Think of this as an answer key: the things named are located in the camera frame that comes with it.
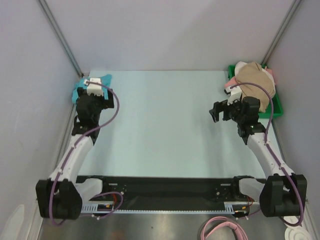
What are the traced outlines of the teal polo shirt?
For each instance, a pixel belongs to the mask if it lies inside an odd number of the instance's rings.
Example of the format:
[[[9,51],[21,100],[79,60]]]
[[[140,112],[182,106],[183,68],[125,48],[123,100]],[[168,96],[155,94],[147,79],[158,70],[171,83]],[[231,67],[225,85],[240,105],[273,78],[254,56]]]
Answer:
[[[71,101],[73,104],[77,103],[80,96],[78,89],[82,88],[87,95],[94,95],[97,97],[102,97],[104,100],[108,100],[108,88],[111,85],[112,75],[107,74],[101,77],[85,77],[74,85]]]

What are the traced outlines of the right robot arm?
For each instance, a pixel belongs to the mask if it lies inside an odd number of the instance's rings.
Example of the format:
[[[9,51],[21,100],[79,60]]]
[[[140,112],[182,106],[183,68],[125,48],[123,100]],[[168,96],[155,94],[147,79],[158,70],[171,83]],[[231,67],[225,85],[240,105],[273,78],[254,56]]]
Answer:
[[[216,123],[220,113],[223,120],[237,124],[238,135],[253,152],[266,177],[265,184],[253,178],[245,178],[230,188],[231,196],[242,201],[256,194],[260,209],[266,217],[303,217],[307,193],[307,180],[302,174],[295,174],[283,161],[281,155],[272,149],[267,130],[259,121],[260,101],[245,97],[228,103],[215,102],[209,113]]]

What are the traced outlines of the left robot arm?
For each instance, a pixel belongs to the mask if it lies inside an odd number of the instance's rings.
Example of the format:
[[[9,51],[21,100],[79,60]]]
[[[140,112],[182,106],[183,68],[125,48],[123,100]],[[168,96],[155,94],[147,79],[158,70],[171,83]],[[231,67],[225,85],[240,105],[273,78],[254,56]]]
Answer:
[[[94,197],[105,200],[111,188],[100,179],[89,178],[77,183],[79,171],[95,145],[102,125],[103,110],[119,110],[119,100],[113,90],[100,83],[90,83],[77,89],[76,116],[66,152],[47,179],[35,186],[39,214],[44,219],[76,220],[83,205]]]

